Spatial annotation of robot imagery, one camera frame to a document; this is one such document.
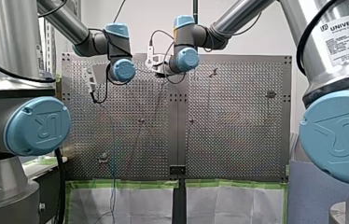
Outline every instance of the black bracket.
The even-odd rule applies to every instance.
[[[170,166],[171,175],[185,175],[186,174],[186,166],[184,165],[172,165]]]

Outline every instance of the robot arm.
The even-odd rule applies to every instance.
[[[37,0],[40,14],[57,7],[53,1]],[[68,7],[45,17],[59,32],[73,44],[78,56],[92,57],[107,55],[110,60],[111,81],[126,83],[136,74],[132,62],[128,27],[124,23],[109,23],[101,33],[93,34]]]
[[[239,0],[210,28],[195,24],[192,16],[180,16],[174,21],[174,55],[157,57],[149,47],[146,64],[168,75],[194,69],[199,64],[194,47],[224,49],[239,29],[273,2]],[[303,96],[307,111],[300,123],[302,146],[317,167],[349,183],[349,0],[280,4],[298,46],[299,68],[310,84]]]
[[[41,13],[57,7],[47,0],[37,3]],[[44,79],[41,72],[37,3],[0,0],[0,154],[9,156],[50,153],[70,130],[69,111],[52,97],[55,90],[50,82],[55,80]],[[112,64],[107,69],[108,79],[127,83],[134,77],[125,24],[110,23],[93,35],[68,7],[49,14],[47,20],[74,44],[78,55],[107,55]]]
[[[179,16],[174,21],[174,55],[154,55],[148,47],[147,67],[156,73],[180,74],[196,68],[199,64],[195,48],[224,49],[230,38],[274,0],[241,0],[235,3],[209,28],[195,24],[192,16]]]

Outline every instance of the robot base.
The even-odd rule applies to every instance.
[[[0,161],[0,224],[38,224],[39,186],[28,181],[17,157]]]

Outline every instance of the metal bolt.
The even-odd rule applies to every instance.
[[[41,203],[39,206],[38,206],[38,211],[40,213],[43,213],[46,211],[46,205],[44,203]]]

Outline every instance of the universal robots logo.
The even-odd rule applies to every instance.
[[[324,25],[322,25],[322,27],[320,29],[322,30],[322,32],[325,32],[328,30],[328,28],[329,28],[328,24],[324,24]]]

